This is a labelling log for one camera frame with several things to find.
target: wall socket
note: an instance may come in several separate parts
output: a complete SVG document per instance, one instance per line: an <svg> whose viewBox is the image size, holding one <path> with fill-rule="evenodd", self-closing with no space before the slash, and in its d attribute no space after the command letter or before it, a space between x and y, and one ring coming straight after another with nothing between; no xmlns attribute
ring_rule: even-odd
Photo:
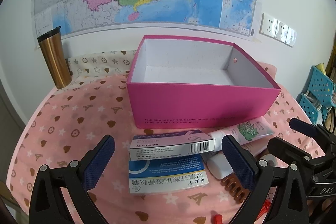
<svg viewBox="0 0 336 224"><path fill-rule="evenodd" d="M260 33L269 37L275 37L278 20L268 14L262 15Z"/></svg>
<svg viewBox="0 0 336 224"><path fill-rule="evenodd" d="M286 43L288 29L289 29L288 25L286 25L283 22L278 21L277 31L276 31L276 34L275 34L274 38L276 40L279 40L279 41L283 42L283 43Z"/></svg>
<svg viewBox="0 0 336 224"><path fill-rule="evenodd" d="M283 42L290 47L293 47L297 37L296 31L291 27L268 14L262 15L260 33Z"/></svg>

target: travel mug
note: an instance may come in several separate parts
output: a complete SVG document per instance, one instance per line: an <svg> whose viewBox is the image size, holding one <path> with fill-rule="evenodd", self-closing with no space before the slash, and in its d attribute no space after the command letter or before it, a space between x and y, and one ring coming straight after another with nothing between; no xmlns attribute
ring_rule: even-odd
<svg viewBox="0 0 336 224"><path fill-rule="evenodd" d="M37 38L51 77L58 89L71 83L71 75L63 54L60 29L61 26L56 27Z"/></svg>

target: pink box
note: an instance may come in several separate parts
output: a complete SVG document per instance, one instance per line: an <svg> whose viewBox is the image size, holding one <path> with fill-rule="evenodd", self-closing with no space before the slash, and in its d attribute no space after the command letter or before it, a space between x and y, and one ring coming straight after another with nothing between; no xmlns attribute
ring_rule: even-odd
<svg viewBox="0 0 336 224"><path fill-rule="evenodd" d="M146 35L127 80L138 128L225 127L265 115L281 88L231 42Z"/></svg>

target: barcode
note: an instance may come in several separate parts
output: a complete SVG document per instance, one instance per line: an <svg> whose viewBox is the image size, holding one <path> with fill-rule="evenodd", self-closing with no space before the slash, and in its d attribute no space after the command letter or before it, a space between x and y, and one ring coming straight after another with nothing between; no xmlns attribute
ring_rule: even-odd
<svg viewBox="0 0 336 224"><path fill-rule="evenodd" d="M206 152L210 149L210 141L203 143L193 143L189 145L189 154Z"/></svg>

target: medicine box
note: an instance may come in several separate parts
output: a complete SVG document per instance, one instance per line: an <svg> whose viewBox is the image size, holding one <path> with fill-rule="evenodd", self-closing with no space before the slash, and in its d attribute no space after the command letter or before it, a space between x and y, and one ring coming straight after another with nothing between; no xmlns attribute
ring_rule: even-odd
<svg viewBox="0 0 336 224"><path fill-rule="evenodd" d="M154 194L208 184L200 154L162 160L129 161L129 192Z"/></svg>
<svg viewBox="0 0 336 224"><path fill-rule="evenodd" d="M265 115L281 89L231 42L146 35L127 88L138 128L226 127Z"/></svg>
<svg viewBox="0 0 336 224"><path fill-rule="evenodd" d="M130 160L155 160L194 155L215 149L215 140L200 130L136 135L129 147Z"/></svg>

